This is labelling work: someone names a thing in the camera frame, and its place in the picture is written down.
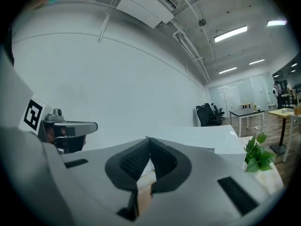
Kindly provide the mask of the green potted plant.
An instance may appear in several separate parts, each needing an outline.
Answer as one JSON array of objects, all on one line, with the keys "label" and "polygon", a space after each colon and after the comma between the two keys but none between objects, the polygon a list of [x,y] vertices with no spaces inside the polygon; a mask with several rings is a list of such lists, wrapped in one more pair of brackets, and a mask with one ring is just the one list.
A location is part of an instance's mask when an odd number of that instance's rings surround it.
[{"label": "green potted plant", "polygon": [[267,135],[264,132],[261,132],[248,140],[245,147],[245,172],[258,173],[259,171],[272,170],[270,164],[274,161],[276,155],[267,151],[265,147],[261,145],[266,139]]}]

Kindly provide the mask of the dark-top table white legs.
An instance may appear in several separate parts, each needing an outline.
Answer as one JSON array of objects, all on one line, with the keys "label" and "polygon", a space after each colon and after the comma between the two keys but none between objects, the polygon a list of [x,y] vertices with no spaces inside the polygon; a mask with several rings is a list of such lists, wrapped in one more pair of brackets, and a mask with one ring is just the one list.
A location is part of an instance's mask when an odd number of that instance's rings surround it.
[{"label": "dark-top table white legs", "polygon": [[262,132],[263,122],[264,122],[264,110],[263,111],[254,111],[252,108],[239,109],[230,111],[230,125],[232,126],[233,117],[238,118],[238,137],[241,137],[242,133],[242,119],[246,119],[246,129],[249,129],[249,118],[260,116],[261,117],[261,126],[260,131]]}]

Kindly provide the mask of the person's left hand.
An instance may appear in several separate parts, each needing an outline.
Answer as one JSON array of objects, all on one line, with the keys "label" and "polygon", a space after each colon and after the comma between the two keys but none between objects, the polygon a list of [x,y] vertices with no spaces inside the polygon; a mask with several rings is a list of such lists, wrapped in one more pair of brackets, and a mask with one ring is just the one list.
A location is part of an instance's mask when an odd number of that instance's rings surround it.
[{"label": "person's left hand", "polygon": [[[57,138],[57,136],[55,135],[55,128],[54,127],[48,127],[46,128],[45,132],[48,138],[48,142],[53,144],[55,142],[55,139]],[[66,130],[65,128],[61,128],[61,135],[65,136],[66,134]]]}]

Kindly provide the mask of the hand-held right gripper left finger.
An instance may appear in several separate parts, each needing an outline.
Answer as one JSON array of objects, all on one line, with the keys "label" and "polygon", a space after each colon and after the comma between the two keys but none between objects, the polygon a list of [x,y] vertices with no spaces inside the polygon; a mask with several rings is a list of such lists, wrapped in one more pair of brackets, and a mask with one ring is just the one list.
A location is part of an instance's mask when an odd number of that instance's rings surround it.
[{"label": "hand-held right gripper left finger", "polygon": [[81,189],[110,212],[137,226],[151,226],[150,214],[142,212],[151,196],[139,198],[137,185],[151,160],[149,138],[60,158]]}]

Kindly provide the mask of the white ceiling air conditioner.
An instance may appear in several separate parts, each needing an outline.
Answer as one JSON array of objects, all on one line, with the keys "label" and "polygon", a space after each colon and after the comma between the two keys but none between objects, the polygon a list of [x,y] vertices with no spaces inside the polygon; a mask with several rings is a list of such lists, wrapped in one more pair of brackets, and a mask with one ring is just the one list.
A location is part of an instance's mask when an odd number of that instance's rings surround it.
[{"label": "white ceiling air conditioner", "polygon": [[120,0],[116,9],[154,29],[161,23],[169,23],[174,18],[172,11],[178,6],[178,0]]}]

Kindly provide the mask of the yellow desk black leg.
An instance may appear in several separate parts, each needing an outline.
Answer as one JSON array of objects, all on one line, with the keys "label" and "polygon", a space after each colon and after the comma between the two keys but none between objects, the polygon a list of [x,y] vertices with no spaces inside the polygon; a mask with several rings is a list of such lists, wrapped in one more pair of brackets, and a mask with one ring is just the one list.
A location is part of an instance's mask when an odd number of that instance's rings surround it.
[{"label": "yellow desk black leg", "polygon": [[293,112],[293,109],[291,109],[291,108],[283,108],[283,109],[278,109],[278,110],[268,112],[268,114],[277,116],[282,119],[282,130],[281,130],[280,141],[278,144],[270,145],[270,148],[277,155],[281,155],[281,154],[285,153],[286,146],[283,144],[283,140],[284,140],[284,134],[285,134],[285,128],[286,128],[286,119],[290,117],[290,113],[292,113],[292,112]]}]

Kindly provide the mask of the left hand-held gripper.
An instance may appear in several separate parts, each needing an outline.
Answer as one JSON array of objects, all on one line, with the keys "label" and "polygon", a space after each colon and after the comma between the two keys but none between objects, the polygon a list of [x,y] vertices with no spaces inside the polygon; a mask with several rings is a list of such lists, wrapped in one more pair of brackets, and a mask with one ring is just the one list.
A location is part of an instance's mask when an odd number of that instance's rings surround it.
[{"label": "left hand-held gripper", "polygon": [[56,123],[65,122],[62,111],[59,108],[52,108],[51,106],[41,102],[36,98],[31,98],[27,108],[19,123],[19,129],[23,131],[30,131],[38,136],[43,143],[49,143],[46,135],[46,128],[54,127],[57,138],[53,145],[57,148],[59,153],[75,153],[83,149],[86,143],[86,136],[98,130],[96,122],[66,122],[66,135],[78,136],[74,138],[66,138],[61,135],[61,128],[63,126],[56,126]]}]

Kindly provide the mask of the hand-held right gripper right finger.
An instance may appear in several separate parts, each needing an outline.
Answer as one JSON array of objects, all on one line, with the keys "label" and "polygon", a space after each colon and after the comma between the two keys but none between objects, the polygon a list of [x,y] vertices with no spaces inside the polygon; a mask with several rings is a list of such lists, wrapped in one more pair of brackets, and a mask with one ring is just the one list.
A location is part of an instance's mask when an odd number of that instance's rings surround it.
[{"label": "hand-held right gripper right finger", "polygon": [[191,174],[176,190],[153,194],[150,206],[138,218],[138,226],[243,226],[243,214],[219,184],[227,178],[233,182],[227,189],[243,204],[238,187],[259,206],[267,191],[241,167],[204,148],[161,140],[186,155]]}]

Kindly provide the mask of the black office chair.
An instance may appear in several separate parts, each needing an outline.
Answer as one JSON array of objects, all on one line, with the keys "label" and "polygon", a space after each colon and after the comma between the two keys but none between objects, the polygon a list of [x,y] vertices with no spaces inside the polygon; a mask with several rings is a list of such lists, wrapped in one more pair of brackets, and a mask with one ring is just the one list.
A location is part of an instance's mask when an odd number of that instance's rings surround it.
[{"label": "black office chair", "polygon": [[208,126],[210,126],[210,125],[208,125],[208,122],[209,122],[209,118],[208,117],[209,116],[207,115],[204,107],[202,107],[202,106],[196,106],[196,113],[197,113],[197,116],[198,116],[198,118],[200,120],[200,123],[201,123],[202,127],[208,127]]},{"label": "black office chair", "polygon": [[208,103],[204,104],[204,117],[206,120],[206,126],[222,125],[222,120],[219,113],[214,112]]},{"label": "black office chair", "polygon": [[223,116],[225,112],[222,111],[222,108],[218,109],[214,103],[211,103],[211,106],[214,108],[214,113],[217,115],[218,119],[225,120],[226,118]]},{"label": "black office chair", "polygon": [[212,126],[220,126],[222,125],[222,119],[218,119],[217,115],[214,113],[214,111],[212,110],[211,106],[208,103],[204,104],[205,106],[205,111],[207,113],[207,115],[209,116],[209,122],[208,125],[212,125]]}]

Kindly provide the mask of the white ceiling pipes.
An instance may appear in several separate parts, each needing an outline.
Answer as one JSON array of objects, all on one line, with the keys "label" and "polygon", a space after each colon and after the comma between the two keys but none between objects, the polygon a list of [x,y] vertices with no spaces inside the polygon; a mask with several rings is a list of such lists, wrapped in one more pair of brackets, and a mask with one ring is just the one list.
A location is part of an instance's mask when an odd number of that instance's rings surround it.
[{"label": "white ceiling pipes", "polygon": [[176,39],[183,47],[183,49],[191,58],[192,63],[197,67],[197,69],[203,76],[205,82],[209,84],[211,82],[211,79],[205,67],[203,57],[199,54],[198,50],[190,40],[190,37],[185,32],[185,30],[175,20],[171,20],[170,23],[173,25],[173,27],[176,28],[176,31],[173,33],[173,38]]}]

